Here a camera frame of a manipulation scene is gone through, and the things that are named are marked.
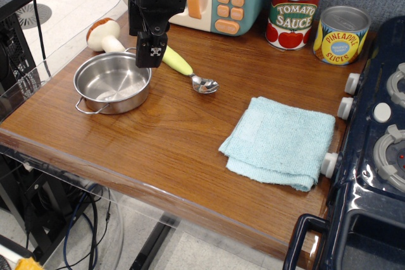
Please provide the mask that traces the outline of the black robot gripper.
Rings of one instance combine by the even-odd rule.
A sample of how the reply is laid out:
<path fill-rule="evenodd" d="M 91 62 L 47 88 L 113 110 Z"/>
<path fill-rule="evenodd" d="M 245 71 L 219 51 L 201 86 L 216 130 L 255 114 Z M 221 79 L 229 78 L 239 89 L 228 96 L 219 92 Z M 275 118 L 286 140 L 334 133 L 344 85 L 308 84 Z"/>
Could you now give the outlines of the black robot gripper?
<path fill-rule="evenodd" d="M 168 43 L 169 19 L 184 12 L 185 5 L 186 0 L 128 0 L 129 34 L 137 36 L 137 67 L 160 66 Z"/>

